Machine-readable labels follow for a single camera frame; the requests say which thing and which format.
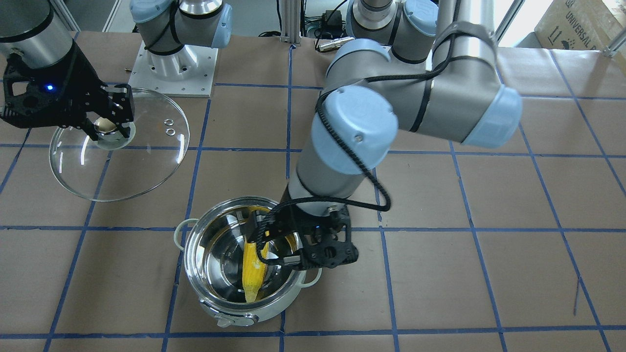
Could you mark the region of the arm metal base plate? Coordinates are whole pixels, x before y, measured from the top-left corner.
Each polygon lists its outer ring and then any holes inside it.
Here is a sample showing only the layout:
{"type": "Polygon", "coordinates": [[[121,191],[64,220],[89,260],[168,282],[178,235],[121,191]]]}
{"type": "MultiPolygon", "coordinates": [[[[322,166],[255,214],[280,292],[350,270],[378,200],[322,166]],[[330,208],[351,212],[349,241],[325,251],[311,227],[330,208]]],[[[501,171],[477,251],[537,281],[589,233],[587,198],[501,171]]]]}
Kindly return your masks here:
{"type": "Polygon", "coordinates": [[[169,97],[210,98],[219,50],[184,46],[178,53],[160,56],[139,46],[128,84],[169,97]]]}

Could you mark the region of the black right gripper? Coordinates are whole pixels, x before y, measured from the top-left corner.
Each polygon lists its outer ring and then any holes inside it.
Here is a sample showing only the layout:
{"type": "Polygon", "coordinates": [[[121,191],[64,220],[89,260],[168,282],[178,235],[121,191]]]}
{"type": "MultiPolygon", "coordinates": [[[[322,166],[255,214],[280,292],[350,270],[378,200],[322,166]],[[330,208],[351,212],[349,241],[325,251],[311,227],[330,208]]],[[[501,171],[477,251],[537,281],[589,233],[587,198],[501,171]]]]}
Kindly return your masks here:
{"type": "Polygon", "coordinates": [[[130,139],[134,122],[134,96],[132,87],[121,83],[109,87],[98,77],[94,67],[76,42],[67,54],[68,79],[64,92],[72,127],[82,129],[89,138],[98,142],[98,132],[87,118],[92,112],[112,122],[112,131],[130,139]]]}

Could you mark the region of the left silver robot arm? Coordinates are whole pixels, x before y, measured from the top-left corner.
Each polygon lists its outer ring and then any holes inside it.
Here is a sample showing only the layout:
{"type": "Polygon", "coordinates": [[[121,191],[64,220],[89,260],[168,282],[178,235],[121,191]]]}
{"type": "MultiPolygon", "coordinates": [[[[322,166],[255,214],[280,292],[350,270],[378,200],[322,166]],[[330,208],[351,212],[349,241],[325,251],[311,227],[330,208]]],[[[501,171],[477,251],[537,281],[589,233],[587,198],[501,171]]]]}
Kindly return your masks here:
{"type": "Polygon", "coordinates": [[[253,221],[250,254],[295,270],[357,261],[347,205],[386,212],[373,176],[399,130],[496,149],[522,115],[500,83],[492,0],[352,0],[311,136],[283,199],[253,221]]]}

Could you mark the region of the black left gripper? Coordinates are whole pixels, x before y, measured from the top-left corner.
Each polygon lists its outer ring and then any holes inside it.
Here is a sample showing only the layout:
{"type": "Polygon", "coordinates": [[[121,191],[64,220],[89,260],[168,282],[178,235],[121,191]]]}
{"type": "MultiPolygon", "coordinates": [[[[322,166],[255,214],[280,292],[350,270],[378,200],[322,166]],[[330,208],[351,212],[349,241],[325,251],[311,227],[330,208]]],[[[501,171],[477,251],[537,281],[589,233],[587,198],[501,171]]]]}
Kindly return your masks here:
{"type": "Polygon", "coordinates": [[[306,200],[286,200],[278,203],[267,213],[252,212],[248,221],[250,232],[247,234],[247,242],[256,244],[257,256],[266,265],[280,265],[291,267],[317,267],[315,262],[319,256],[313,253],[313,247],[309,245],[303,236],[304,226],[311,216],[302,212],[298,205],[307,203],[306,200]],[[269,258],[263,250],[267,243],[275,239],[294,236],[301,240],[303,247],[296,249],[293,254],[283,257],[269,258]]]}

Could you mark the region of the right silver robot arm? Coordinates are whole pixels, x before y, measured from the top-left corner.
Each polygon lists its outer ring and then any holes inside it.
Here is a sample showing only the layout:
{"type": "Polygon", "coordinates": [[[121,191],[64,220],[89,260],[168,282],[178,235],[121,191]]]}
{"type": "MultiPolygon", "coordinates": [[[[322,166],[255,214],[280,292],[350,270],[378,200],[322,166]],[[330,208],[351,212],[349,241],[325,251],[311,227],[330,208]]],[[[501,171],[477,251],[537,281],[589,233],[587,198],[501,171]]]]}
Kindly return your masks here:
{"type": "MultiPolygon", "coordinates": [[[[232,33],[232,7],[221,0],[133,0],[130,11],[152,57],[226,47],[232,33]]],[[[94,142],[134,137],[131,86],[98,77],[49,0],[1,2],[1,53],[6,123],[74,127],[94,142]]]]}

